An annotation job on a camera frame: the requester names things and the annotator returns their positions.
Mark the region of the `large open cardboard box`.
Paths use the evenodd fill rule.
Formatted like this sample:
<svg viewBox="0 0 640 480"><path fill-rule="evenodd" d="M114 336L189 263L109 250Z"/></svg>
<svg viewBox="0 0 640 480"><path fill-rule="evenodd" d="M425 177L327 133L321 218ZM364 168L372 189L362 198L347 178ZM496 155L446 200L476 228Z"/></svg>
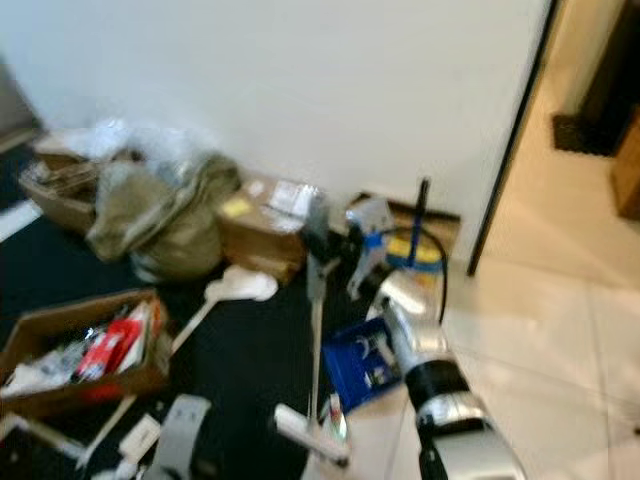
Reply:
<svg viewBox="0 0 640 480"><path fill-rule="evenodd" d="M32 159L20 170L20 188L52 223L86 236L96 221L102 166L118 151L88 142L78 131L46 133L29 150Z"/></svg>

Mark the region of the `black door frame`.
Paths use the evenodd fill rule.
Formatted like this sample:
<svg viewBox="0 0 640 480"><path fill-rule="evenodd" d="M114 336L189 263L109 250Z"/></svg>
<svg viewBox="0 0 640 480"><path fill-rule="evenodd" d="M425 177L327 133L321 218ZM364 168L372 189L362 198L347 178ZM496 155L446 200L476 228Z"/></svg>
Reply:
<svg viewBox="0 0 640 480"><path fill-rule="evenodd" d="M504 191L506 191L509 173L511 173L512 164L515 163L518 143L520 143L527 119L529 119L532 101L534 101L536 92L538 92L539 78L543 73L545 61L547 61L545 58L547 58L550 45L553 44L552 37L554 36L554 29L556 29L556 22L559 14L561 14L563 0L538 1L541 8L540 20L536 23L538 36L535 37L536 42L532 45L529 56L527 56L524 88L522 88L521 95L518 97L515 114L513 114L511 127L508 129L506 143L504 143L502 150L502 156L500 156L500 161L497 168L495 168L492 188L490 188L488 201L486 201L483 219L481 219L479 228L477 228L474 247L472 247L466 262L466 276L475 276L480 268L480 262L483 260L495 219L497 219L500 202L502 202Z"/></svg>

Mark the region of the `black floor mat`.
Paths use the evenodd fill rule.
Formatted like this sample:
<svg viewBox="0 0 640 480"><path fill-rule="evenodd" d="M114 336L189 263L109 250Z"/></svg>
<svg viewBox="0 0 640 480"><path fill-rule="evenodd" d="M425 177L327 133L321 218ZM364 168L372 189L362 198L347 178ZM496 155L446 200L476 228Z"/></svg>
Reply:
<svg viewBox="0 0 640 480"><path fill-rule="evenodd" d="M0 243L1 330L27 312L142 287L127 262L104 262L76 233L38 216ZM305 448L270 428L276 404L302 410L311 383L305 284L285 285L264 302L212 308L174 357L168 389L142 396L87 466L56 454L29 454L23 470L46 480L90 480L116 465L119 440L142 413L159 413L177 394L212 404L195 460L212 480L300 480Z"/></svg>

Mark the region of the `open cardboard box red print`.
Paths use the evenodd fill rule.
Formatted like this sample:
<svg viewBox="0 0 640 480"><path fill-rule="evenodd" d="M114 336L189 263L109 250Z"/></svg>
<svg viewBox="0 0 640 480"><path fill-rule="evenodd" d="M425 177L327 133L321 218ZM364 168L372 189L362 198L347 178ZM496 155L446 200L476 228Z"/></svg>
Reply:
<svg viewBox="0 0 640 480"><path fill-rule="evenodd" d="M125 396L146 396L169 385L173 337L169 332L169 312L155 289L133 289L88 297L76 302L29 311L18 317L1 353L1 374L12 378L24 362L54 351L68 343L72 335L83 337L95 326L105 326L125 308L150 308L152 319L140 335L141 358L125 370L105 372L99 379L72 380L52 389L0 396L0 411L32 419L82 410L93 404L115 401Z"/></svg>

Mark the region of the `green red snack packet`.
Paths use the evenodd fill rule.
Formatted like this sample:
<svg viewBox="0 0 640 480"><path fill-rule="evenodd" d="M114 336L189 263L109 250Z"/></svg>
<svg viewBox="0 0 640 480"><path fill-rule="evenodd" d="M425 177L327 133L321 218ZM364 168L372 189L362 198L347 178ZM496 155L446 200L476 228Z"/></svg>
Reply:
<svg viewBox="0 0 640 480"><path fill-rule="evenodd" d="M335 442L348 442L348 425L340 397L337 393L329 394L325 402L324 420L321 422L326 434L332 436Z"/></svg>

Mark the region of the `torn long cardboard box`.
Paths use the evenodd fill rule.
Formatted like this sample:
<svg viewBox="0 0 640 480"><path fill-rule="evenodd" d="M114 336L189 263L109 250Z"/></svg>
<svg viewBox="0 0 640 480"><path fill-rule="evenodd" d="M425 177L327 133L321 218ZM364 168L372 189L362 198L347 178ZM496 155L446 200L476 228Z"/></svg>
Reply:
<svg viewBox="0 0 640 480"><path fill-rule="evenodd" d="M369 193L361 193L357 196L357 200L366 198ZM394 200L387 200L390 210L394 215L393 229L385 234L385 239L389 236L411 237L413 243L419 242L421 236L426 236L435 242L435 246L439 247L443 253L445 264L449 262L449 252L457 241L458 232L460 232L461 219L460 216L451 214L451 212L435 211L419 207L416 205L403 204Z"/></svg>

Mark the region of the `black furniture piece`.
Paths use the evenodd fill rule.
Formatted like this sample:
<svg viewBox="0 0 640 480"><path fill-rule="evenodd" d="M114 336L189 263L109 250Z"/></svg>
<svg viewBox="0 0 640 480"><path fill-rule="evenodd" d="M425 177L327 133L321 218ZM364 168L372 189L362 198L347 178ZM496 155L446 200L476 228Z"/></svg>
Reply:
<svg viewBox="0 0 640 480"><path fill-rule="evenodd" d="M640 0L622 0L579 111L553 116L554 146L577 154L616 155L639 104Z"/></svg>

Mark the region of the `beige paper tape strip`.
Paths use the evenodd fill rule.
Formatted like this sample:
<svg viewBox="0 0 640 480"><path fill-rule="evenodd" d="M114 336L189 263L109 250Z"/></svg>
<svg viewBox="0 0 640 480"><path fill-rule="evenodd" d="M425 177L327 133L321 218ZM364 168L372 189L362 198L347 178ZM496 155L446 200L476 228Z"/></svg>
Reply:
<svg viewBox="0 0 640 480"><path fill-rule="evenodd" d="M191 316L191 319L189 319L187 323L184 323L182 326L174 326L172 321L170 321L169 319L169 332L173 337L172 360L175 353L177 353L180 347L182 347L183 344L187 342L187 339L191 337L193 332L195 332L197 326L201 324L201 321L210 314L212 308L214 308L216 305L218 305L218 303L207 303L206 301L204 301L204 305L198 308L195 314ZM148 321L145 328L143 328L143 333L146 333L148 323L150 323L152 319L152 312L150 308L143 307L141 305L134 308L125 308L123 312L120 312L120 314L116 314L114 316L114 319L116 319L116 317L125 316L128 314L141 314L146 317ZM76 371L77 365L79 364L79 362L81 362L82 357L84 356L84 352L86 352L87 348L90 347L92 340L95 339L97 335L100 335L102 332L104 332L108 324L106 324L105 326L95 326L95 328L90 329L90 332L84 335L74 334L72 335L72 337L70 337L68 343L58 344L58 346L55 347L54 351L46 353L46 355L38 356L36 360L24 362L24 364L20 365L17 371L14 372L12 378L8 379L9 385L8 388L6 388L6 392L4 392L3 394L37 392L37 390L42 389L63 387L63 385L69 383L69 381L76 380L74 379L74 371ZM137 342L133 344L133 347L131 351L129 351L128 355L123 358L122 362L120 362L118 370L129 369L129 367L140 361L141 348L142 343L140 338L138 338ZM67 369L55 372L54 376L56 381L54 385L51 385L51 387L18 387L20 378L26 375L26 372L36 371L38 361L40 361L41 358L50 356L51 353L56 352L73 353L74 358L72 361L70 361L70 365L69 367L67 367ZM99 431L97 431L97 433L95 434L95 438L92 439L92 442L88 444L86 448L83 448L83 451L81 453L76 454L76 457L74 457L76 458L79 466L86 466L87 463L92 460L93 456L95 456L96 449L105 442L109 434L113 433L113 431L116 429L116 425L122 422L125 415L127 415L127 413L132 410L132 407L140 403L140 399L142 397L145 396L125 396L120 399L109 399L109 401L115 401L116 403L118 403L118 406L116 406L115 411L108 417L108 420L106 420L104 424L100 426ZM14 413L14 415L20 417L20 419L28 420L31 422L40 420L32 419L32 417L20 416L17 415L17 413Z"/></svg>

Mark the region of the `sealed cardboard box with labels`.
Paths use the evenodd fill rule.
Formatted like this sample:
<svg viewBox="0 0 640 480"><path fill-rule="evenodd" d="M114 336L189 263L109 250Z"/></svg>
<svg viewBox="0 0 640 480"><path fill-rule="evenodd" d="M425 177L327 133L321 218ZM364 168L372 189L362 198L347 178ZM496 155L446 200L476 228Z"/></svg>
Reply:
<svg viewBox="0 0 640 480"><path fill-rule="evenodd" d="M302 229L312 204L325 197L311 184L242 172L237 192L218 207L224 255L236 266L291 282L306 264Z"/></svg>

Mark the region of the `blue long-handled dustpan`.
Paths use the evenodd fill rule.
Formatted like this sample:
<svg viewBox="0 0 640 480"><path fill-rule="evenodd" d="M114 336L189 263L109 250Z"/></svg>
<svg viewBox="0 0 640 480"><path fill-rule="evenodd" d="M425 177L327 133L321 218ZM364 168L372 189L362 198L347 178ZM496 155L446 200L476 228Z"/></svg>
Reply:
<svg viewBox="0 0 640 480"><path fill-rule="evenodd" d="M421 179L413 205L428 207L430 188L430 180ZM352 271L339 271L347 274L340 278L340 283L355 302L357 319L338 332L326 335L323 340L324 366L346 412L388 392L403 378L403 367L392 346L392 321L387 319L388 297L378 289L372 296L353 300L347 291ZM396 268L385 262L384 268L375 271L375 279L384 282L390 273L406 273L411 280L417 280L422 274L438 271Z"/></svg>

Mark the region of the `white broom grey bristles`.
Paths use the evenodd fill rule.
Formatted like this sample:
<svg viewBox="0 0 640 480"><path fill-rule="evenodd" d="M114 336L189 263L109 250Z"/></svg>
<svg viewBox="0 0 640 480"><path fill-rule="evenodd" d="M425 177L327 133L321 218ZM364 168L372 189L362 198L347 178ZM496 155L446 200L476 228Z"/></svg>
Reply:
<svg viewBox="0 0 640 480"><path fill-rule="evenodd" d="M330 227L330 215L332 215L332 202L325 193L316 193L308 201L307 214L303 218L300 229L303 246L305 246L305 228ZM323 326L326 293L329 292L329 275L307 274L307 297L310 302L308 310L308 326L310 326L310 392L306 402L306 413L292 410L285 404L275 407L271 417L276 433L292 440L294 444L301 445L308 453L320 457L321 460L332 465L343 467L349 462L349 447L346 444L335 442L332 436L325 433L320 424L321 410L321 362L323 362Z"/></svg>

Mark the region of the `clear plastic bag heap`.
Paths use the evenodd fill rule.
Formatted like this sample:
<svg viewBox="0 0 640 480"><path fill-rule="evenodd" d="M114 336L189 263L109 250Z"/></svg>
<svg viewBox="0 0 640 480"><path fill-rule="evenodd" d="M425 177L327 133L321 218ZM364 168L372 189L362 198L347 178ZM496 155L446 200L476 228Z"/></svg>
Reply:
<svg viewBox="0 0 640 480"><path fill-rule="evenodd" d="M52 132L52 136L68 151L97 163L122 154L132 157L148 172L174 186L218 152L206 138L186 129L122 118L60 129Z"/></svg>

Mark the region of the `small white box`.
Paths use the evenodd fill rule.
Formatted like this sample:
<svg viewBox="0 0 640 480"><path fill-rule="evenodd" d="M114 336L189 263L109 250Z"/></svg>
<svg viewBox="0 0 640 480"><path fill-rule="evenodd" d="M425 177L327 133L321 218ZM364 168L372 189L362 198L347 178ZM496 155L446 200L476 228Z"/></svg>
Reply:
<svg viewBox="0 0 640 480"><path fill-rule="evenodd" d="M120 439L116 451L122 457L122 462L137 465L154 447L161 431L163 425L155 417L148 413L142 415L133 428Z"/></svg>

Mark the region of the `olive green sack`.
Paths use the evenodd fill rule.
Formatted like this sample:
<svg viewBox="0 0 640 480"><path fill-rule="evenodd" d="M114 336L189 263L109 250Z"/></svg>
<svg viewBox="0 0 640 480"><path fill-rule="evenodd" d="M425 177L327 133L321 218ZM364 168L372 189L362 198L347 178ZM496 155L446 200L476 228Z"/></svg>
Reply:
<svg viewBox="0 0 640 480"><path fill-rule="evenodd" d="M241 169L220 154L179 165L174 178L142 161L111 160L99 168L84 239L104 262L131 262L142 282L200 279L223 264L219 209L239 188Z"/></svg>

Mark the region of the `red plastic package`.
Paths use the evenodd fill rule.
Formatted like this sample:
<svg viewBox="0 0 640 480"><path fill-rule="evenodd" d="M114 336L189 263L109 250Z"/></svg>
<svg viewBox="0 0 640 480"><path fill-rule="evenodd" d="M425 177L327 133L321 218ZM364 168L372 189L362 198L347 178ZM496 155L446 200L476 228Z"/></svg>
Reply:
<svg viewBox="0 0 640 480"><path fill-rule="evenodd" d="M147 321L141 314L128 314L111 320L84 352L74 371L74 379L93 381L118 370L120 362L141 337Z"/></svg>

